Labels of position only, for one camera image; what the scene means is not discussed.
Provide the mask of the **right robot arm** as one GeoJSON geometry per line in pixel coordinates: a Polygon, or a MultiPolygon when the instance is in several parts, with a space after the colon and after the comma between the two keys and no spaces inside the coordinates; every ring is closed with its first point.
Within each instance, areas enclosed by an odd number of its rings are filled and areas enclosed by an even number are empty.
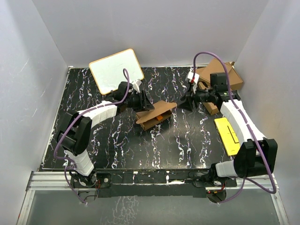
{"type": "Polygon", "coordinates": [[[272,178],[278,144],[274,139],[268,139],[253,124],[237,91],[228,88],[227,75],[211,74],[212,86],[206,89],[197,86],[198,79],[198,74],[188,73],[186,81],[189,88],[178,107],[192,111],[198,103],[213,103],[229,121],[240,144],[233,160],[212,164],[208,173],[202,175],[200,180],[220,186],[231,177],[248,180],[250,177],[268,175],[272,178]]]}

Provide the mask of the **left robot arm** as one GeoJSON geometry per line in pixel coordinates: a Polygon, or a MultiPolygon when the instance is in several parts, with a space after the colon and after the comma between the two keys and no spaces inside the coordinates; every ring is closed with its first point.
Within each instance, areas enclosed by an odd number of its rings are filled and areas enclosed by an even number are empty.
{"type": "Polygon", "coordinates": [[[141,83],[141,80],[132,83],[121,82],[118,89],[111,91],[100,104],[65,114],[57,132],[54,155],[57,157],[57,151],[62,147],[67,152],[68,161],[72,162],[75,171],[81,175],[80,181],[85,186],[92,187],[97,181],[96,174],[92,172],[94,165],[87,153],[92,128],[107,119],[114,118],[126,108],[131,108],[135,112],[154,109],[145,91],[141,89],[141,83]]]}

